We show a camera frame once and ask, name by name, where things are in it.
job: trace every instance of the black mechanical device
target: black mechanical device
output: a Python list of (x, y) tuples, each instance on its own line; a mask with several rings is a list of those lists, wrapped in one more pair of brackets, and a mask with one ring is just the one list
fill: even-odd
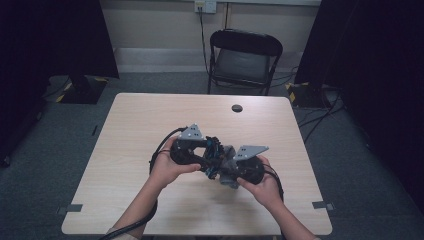
[[(194, 153), (196, 148), (205, 149), (203, 156)], [(262, 181), (265, 169), (256, 155), (266, 150), (268, 150), (266, 146), (243, 145), (236, 152), (231, 145), (221, 145), (216, 137), (204, 138), (197, 124), (193, 124), (178, 136), (170, 154), (177, 164), (199, 163), (200, 171), (209, 179), (215, 179), (219, 175), (221, 184), (237, 189), (238, 177), (253, 184)]]

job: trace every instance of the gray floor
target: gray floor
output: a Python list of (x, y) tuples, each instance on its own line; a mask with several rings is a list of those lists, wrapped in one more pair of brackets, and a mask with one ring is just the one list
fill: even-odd
[[(52, 79), (47, 92), (65, 80)], [(206, 87), (207, 75), (202, 72), (127, 73), (108, 83), (96, 105), (58, 104), (54, 102), (58, 94), (47, 98), (43, 117), (11, 155), (11, 166), (0, 169), (0, 239), (97, 239), (64, 235), (64, 216), (57, 209), (71, 202), (114, 96), (204, 94)], [(217, 87), (212, 93), (259, 94)], [(270, 95), (287, 93), (280, 85)], [(338, 101), (335, 109), (342, 106)], [(294, 113), (298, 121), (306, 122), (325, 111), (295, 108)], [(304, 137), (313, 125), (301, 128)], [(345, 110), (325, 118), (306, 149), (324, 200), (336, 208), (329, 212), (333, 232), (322, 239), (424, 239), (422, 214), (392, 172), (366, 148), (360, 127)]]

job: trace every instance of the forearm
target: forearm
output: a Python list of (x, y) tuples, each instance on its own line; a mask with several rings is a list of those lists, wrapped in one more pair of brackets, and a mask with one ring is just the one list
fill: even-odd
[[(149, 178), (113, 227), (116, 229), (126, 227), (148, 215), (161, 191), (162, 187), (158, 186)], [(146, 225), (143, 225), (130, 231), (128, 234), (136, 238), (141, 238), (145, 227)]]
[(312, 240), (312, 234), (284, 205), (282, 201), (277, 201), (266, 207), (274, 219), (277, 221), (286, 239)]

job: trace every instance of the table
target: table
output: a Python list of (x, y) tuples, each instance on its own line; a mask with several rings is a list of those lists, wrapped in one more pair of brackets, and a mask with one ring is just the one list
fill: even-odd
[[(243, 111), (236, 113), (232, 106)], [(118, 94), (72, 204), (65, 234), (104, 234), (121, 216), (148, 177), (149, 160), (162, 139), (197, 123), (203, 136), (223, 145), (266, 145), (281, 178), (285, 203), (314, 234), (332, 226), (288, 99), (264, 96)], [(181, 175), (159, 196), (146, 235), (278, 235), (272, 216), (245, 189), (231, 189), (204, 173)]]

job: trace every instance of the chair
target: chair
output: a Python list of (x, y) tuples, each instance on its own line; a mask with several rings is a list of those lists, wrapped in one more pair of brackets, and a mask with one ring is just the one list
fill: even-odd
[(224, 29), (212, 34), (210, 46), (208, 94), (212, 81), (217, 86), (222, 81), (257, 87), (261, 93), (266, 89), (265, 95), (268, 95), (275, 68), (283, 52), (280, 41), (266, 34)]

